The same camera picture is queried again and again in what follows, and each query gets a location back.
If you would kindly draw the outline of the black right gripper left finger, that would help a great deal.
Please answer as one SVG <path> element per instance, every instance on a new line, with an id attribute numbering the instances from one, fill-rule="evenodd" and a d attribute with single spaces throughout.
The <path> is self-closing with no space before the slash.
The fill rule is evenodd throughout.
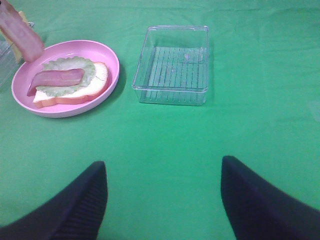
<path id="1" fill-rule="evenodd" d="M 93 162 L 42 206 L 0 229 L 2 240 L 95 240 L 108 200 L 103 161 Z"/>

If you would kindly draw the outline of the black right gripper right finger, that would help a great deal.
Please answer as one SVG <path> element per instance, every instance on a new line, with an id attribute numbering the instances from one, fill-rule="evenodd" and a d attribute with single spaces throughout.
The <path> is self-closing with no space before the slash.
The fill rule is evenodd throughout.
<path id="1" fill-rule="evenodd" d="M 318 240 L 319 210 L 291 197 L 234 156 L 224 156 L 220 193 L 238 240 Z"/>

